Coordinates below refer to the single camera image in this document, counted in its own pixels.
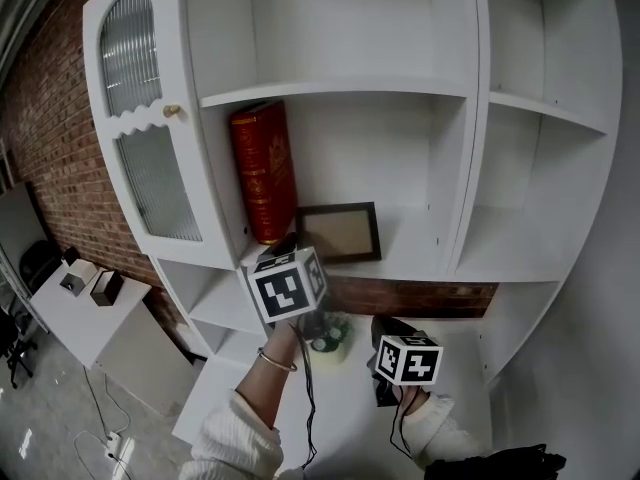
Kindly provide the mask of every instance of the bracelet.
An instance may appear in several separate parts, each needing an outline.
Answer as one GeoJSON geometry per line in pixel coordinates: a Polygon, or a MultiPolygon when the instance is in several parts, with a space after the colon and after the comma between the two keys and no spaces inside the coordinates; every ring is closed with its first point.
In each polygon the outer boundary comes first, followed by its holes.
{"type": "Polygon", "coordinates": [[[278,361],[274,361],[273,359],[271,359],[270,357],[265,355],[265,353],[263,352],[263,348],[262,347],[260,347],[258,349],[258,357],[261,357],[267,363],[272,364],[273,366],[275,366],[277,368],[280,368],[281,370],[284,370],[285,372],[297,372],[298,371],[298,367],[296,366],[295,363],[292,363],[291,366],[287,366],[287,365],[284,365],[282,363],[279,363],[278,361]]]}

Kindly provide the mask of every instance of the brick wall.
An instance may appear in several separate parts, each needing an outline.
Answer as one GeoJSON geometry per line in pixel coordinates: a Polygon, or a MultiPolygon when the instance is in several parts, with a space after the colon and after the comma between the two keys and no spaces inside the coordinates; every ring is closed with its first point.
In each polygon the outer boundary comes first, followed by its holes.
{"type": "MultiPolygon", "coordinates": [[[[42,13],[0,93],[0,134],[60,248],[73,245],[83,258],[151,284],[149,307],[171,335],[182,317],[131,235],[91,119],[82,53],[86,1],[52,0],[42,13]]],[[[333,281],[335,300],[356,313],[480,316],[494,291],[482,285],[333,281]]]]}

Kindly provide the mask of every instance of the white sweater sleeve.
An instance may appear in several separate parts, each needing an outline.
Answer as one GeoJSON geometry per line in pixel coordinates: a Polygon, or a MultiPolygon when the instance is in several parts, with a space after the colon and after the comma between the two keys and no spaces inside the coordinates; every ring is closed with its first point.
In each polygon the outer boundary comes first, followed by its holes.
{"type": "Polygon", "coordinates": [[[279,432],[235,391],[204,421],[191,455],[180,480],[271,480],[283,460],[279,432]]]}
{"type": "Polygon", "coordinates": [[[452,398],[431,393],[420,409],[404,418],[404,437],[420,468],[440,459],[455,461],[482,454],[478,442],[449,417],[454,404],[452,398]]]}

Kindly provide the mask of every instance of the picture frame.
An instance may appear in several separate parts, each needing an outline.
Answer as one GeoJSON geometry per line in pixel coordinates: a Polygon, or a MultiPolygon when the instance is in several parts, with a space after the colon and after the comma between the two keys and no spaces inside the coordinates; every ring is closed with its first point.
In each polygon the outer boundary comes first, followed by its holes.
{"type": "Polygon", "coordinates": [[[315,247],[326,265],[382,259],[372,201],[299,207],[296,231],[300,243],[315,247]]]}

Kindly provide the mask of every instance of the person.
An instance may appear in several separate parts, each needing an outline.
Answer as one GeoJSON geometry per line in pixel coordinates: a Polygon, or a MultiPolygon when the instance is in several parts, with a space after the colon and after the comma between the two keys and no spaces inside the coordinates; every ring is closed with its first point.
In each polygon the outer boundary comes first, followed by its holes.
{"type": "MultiPolygon", "coordinates": [[[[226,405],[204,421],[192,448],[193,460],[183,465],[180,480],[274,478],[284,455],[273,425],[298,343],[289,322],[276,324],[262,354],[230,392],[226,405]]],[[[400,408],[404,438],[414,462],[424,469],[437,459],[463,460],[479,455],[478,443],[449,416],[453,400],[422,390],[416,393],[417,389],[405,389],[400,408]]],[[[390,453],[397,453],[389,446],[390,453]]],[[[313,464],[304,472],[287,471],[279,478],[312,478],[312,470],[313,464]]]]}

